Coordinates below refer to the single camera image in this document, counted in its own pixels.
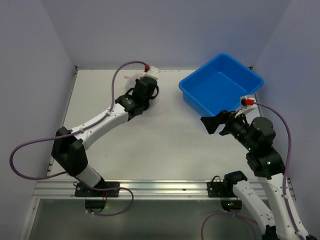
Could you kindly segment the white mesh laundry bag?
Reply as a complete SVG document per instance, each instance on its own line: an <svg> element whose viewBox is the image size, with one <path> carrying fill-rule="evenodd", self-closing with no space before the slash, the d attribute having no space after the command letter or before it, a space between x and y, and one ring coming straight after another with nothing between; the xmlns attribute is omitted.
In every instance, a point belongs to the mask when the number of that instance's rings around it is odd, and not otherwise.
<svg viewBox="0 0 320 240"><path fill-rule="evenodd" d="M127 92L129 89L133 88L136 85L136 79L140 79L141 77L144 77L145 72L137 72L132 76L125 76L124 78L127 79L127 82L124 87L124 91ZM159 86L157 86L152 94L153 99L151 99L150 104L155 105L159 99Z"/></svg>

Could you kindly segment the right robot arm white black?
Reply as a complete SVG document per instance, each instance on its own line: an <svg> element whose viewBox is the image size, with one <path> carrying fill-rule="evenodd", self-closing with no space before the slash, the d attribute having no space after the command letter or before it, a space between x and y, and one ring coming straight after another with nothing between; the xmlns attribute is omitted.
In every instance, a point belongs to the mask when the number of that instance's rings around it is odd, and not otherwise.
<svg viewBox="0 0 320 240"><path fill-rule="evenodd" d="M295 209L288 184L283 182L286 168L273 147L276 136L273 123L261 116L248 123L244 114L226 110L216 116L204 116L201 121L209 134L224 125L219 134L232 135L247 149L247 164L261 184L268 204L255 193L241 171L226 174L223 185L228 194L240 198L249 210L262 232L262 239L314 240L315 236L308 233Z"/></svg>

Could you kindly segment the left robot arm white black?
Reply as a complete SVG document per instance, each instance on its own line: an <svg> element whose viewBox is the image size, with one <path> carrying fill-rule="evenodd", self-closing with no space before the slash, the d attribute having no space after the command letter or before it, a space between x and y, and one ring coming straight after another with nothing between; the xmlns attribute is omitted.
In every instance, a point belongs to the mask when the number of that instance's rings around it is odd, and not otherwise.
<svg viewBox="0 0 320 240"><path fill-rule="evenodd" d="M105 180L90 165L86 151L112 129L141 115L150 107L150 101L159 91L158 79L149 75L135 80L135 86L119 96L113 106L87 121L68 130L61 127L56 132L51 156L70 176L87 188L105 189Z"/></svg>

